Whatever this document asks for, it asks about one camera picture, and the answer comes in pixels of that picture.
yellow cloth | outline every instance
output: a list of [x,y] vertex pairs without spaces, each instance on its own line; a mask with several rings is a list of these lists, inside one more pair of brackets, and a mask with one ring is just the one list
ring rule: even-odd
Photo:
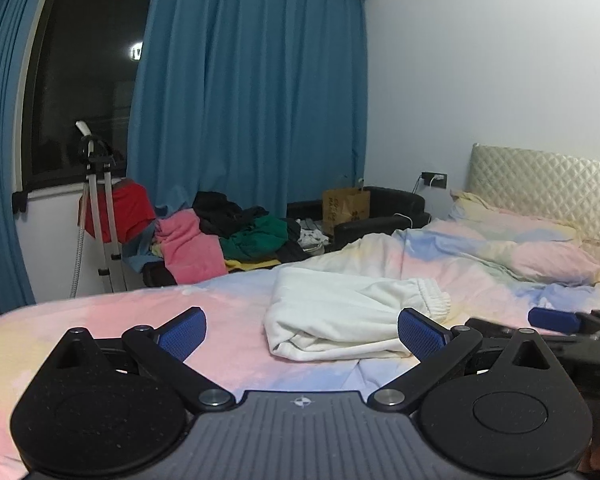
[[154,256],[158,256],[158,258],[164,259],[164,256],[162,256],[162,247],[158,242],[152,243],[151,246],[149,247],[149,250],[151,251],[151,254],[153,254]]
[[263,269],[264,267],[275,267],[280,264],[280,260],[266,260],[264,262],[239,262],[238,260],[225,260],[226,270],[253,270]]

logo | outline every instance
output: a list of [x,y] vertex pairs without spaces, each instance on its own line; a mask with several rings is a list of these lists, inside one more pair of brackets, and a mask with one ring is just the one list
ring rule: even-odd
[[313,401],[311,399],[307,399],[306,397],[298,397],[297,399],[293,400],[293,403],[298,407],[298,408],[306,408],[309,404],[311,404]]

white wall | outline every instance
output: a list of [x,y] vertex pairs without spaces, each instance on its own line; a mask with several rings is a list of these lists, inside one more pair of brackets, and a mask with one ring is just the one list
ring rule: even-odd
[[[367,184],[462,188],[474,142],[600,160],[600,0],[368,0],[366,19]],[[422,194],[448,214],[448,190]]]
[[[33,294],[38,303],[69,298],[74,276],[75,250],[78,237],[78,199],[80,192],[58,194],[34,192],[27,213],[16,216],[16,229]],[[78,296],[102,294],[102,279],[98,275],[98,246],[84,235],[82,269]],[[142,286],[142,277],[125,266],[129,289]],[[123,290],[117,270],[112,270],[116,290]]]

brown paper bag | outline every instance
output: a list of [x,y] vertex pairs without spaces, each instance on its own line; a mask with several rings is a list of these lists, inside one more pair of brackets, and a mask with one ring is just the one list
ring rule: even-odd
[[333,235],[333,228],[344,222],[369,218],[370,191],[357,187],[328,189],[322,194],[322,229]]

window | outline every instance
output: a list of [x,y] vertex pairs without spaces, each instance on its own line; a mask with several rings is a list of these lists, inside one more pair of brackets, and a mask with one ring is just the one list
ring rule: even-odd
[[83,120],[126,168],[126,133],[149,0],[46,0],[27,72],[22,117],[26,190],[81,182]]

